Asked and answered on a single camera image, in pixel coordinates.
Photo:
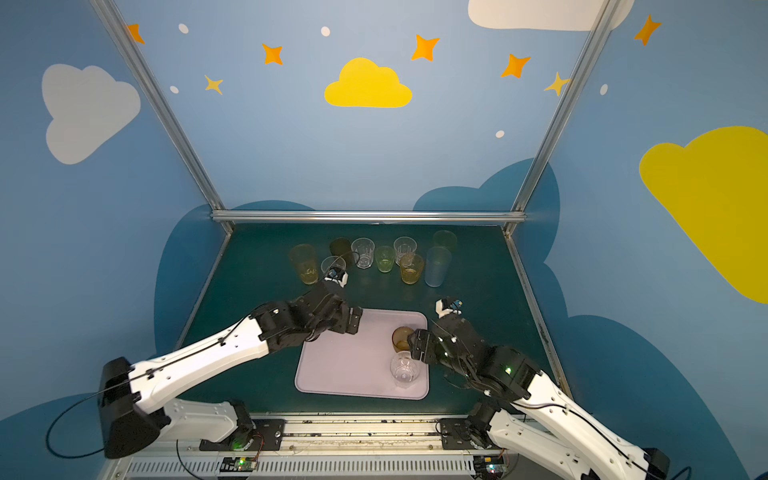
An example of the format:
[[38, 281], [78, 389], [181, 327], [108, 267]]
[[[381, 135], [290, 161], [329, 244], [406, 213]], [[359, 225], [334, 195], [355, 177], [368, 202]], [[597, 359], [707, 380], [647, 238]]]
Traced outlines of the brown amber short cup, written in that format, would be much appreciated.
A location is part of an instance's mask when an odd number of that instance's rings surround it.
[[398, 327], [393, 331], [391, 340], [393, 348], [397, 353], [410, 351], [409, 337], [414, 332], [414, 329], [407, 326]]

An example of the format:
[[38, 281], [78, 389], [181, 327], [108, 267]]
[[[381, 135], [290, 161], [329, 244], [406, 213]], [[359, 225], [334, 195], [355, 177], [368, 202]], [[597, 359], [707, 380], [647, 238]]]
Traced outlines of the lilac plastic tray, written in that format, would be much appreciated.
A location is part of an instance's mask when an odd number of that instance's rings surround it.
[[392, 374], [392, 335], [399, 327], [427, 327], [413, 311], [365, 309], [356, 334], [325, 332], [303, 345], [294, 384], [302, 393], [422, 400], [429, 392], [429, 368], [416, 362], [401, 380]]

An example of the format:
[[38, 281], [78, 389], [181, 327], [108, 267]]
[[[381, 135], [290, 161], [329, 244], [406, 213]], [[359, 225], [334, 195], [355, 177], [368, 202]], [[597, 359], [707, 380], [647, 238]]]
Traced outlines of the yellow short cup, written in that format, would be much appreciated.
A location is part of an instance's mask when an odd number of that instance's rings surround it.
[[401, 257], [399, 266], [401, 280], [407, 285], [414, 285], [421, 278], [425, 261], [419, 254], [409, 252]]

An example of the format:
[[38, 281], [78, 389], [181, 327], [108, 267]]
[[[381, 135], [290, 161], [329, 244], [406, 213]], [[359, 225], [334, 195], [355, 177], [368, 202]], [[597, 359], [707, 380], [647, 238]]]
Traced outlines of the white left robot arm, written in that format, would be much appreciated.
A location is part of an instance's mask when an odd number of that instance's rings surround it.
[[363, 310], [343, 285], [323, 280], [292, 301], [267, 302], [232, 326], [187, 347], [134, 364], [104, 365], [98, 393], [103, 453], [131, 456], [157, 440], [199, 441], [207, 451], [246, 450], [257, 434], [245, 404], [185, 401], [180, 394], [240, 364], [331, 331], [354, 335]]

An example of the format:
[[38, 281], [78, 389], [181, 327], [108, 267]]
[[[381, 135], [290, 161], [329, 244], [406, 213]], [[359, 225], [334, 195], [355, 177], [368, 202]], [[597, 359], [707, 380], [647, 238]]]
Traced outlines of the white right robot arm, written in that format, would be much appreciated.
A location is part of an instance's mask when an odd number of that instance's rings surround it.
[[517, 453], [562, 479], [665, 479], [666, 454], [622, 439], [570, 399], [529, 357], [483, 339], [456, 311], [408, 337], [413, 359], [441, 365], [480, 392], [447, 434], [476, 448]]

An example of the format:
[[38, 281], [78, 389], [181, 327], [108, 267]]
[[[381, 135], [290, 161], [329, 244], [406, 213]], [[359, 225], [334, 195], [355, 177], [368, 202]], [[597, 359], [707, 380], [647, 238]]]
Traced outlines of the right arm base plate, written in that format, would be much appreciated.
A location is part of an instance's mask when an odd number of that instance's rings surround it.
[[465, 418], [443, 418], [436, 424], [444, 450], [493, 450], [498, 449], [488, 433]]

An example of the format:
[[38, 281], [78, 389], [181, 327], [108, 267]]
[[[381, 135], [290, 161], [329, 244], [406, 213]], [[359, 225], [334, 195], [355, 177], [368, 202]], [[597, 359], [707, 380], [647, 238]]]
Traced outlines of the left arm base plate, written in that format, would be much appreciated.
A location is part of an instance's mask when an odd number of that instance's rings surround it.
[[278, 451], [286, 421], [283, 419], [252, 419], [251, 425], [238, 427], [232, 434], [219, 442], [202, 440], [200, 451]]

